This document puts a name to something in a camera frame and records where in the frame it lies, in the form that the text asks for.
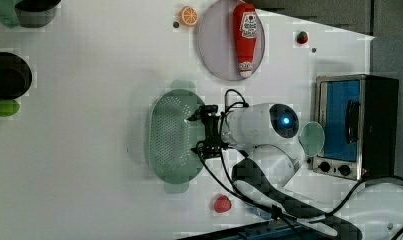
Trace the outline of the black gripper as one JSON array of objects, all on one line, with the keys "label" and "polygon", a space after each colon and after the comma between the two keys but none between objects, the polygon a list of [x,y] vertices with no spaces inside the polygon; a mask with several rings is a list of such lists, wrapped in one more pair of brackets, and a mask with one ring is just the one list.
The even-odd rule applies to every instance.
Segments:
[{"label": "black gripper", "polygon": [[190,122],[200,121],[204,125],[205,138],[191,149],[203,159],[217,158],[228,147],[221,137],[221,117],[217,113],[217,105],[202,105],[188,118]]}]

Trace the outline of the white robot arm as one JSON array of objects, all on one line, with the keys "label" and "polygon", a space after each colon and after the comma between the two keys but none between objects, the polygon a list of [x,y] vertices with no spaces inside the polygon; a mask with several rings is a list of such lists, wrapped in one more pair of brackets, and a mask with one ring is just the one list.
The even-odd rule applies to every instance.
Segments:
[{"label": "white robot arm", "polygon": [[243,159],[224,171],[225,190],[243,202],[331,240],[403,240],[401,177],[360,180],[336,206],[285,187],[295,173],[285,146],[302,144],[291,107],[237,102],[218,114],[215,105],[202,105],[187,120],[204,125],[205,138],[192,149],[202,163],[229,148],[241,153]]}]

